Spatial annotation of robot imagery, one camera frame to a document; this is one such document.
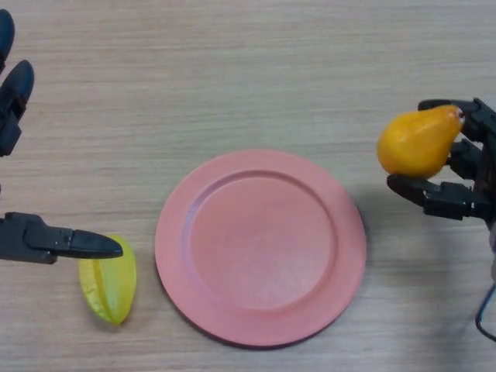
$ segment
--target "pear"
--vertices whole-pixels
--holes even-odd
[[[397,116],[377,143],[379,163],[389,174],[423,179],[435,176],[463,128],[460,114],[458,107],[442,105]]]

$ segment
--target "wooden table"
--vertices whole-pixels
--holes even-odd
[[[139,283],[129,321],[97,323],[77,261],[1,262],[0,370],[494,371],[474,327],[492,262],[477,220],[429,218],[385,186],[377,138],[425,98],[496,104],[491,0],[8,0],[7,71],[36,85],[0,163],[2,213],[124,235]],[[153,235],[193,168],[271,147],[332,172],[363,212],[363,286],[332,327],[247,352],[201,336],[163,295]],[[439,179],[456,180],[443,171]],[[496,311],[487,315],[496,329]]]

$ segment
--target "pink plate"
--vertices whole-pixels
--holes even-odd
[[[194,170],[168,198],[155,240],[177,309],[204,332],[253,347],[295,343],[334,321],[366,255],[360,214],[339,182],[274,150]]]

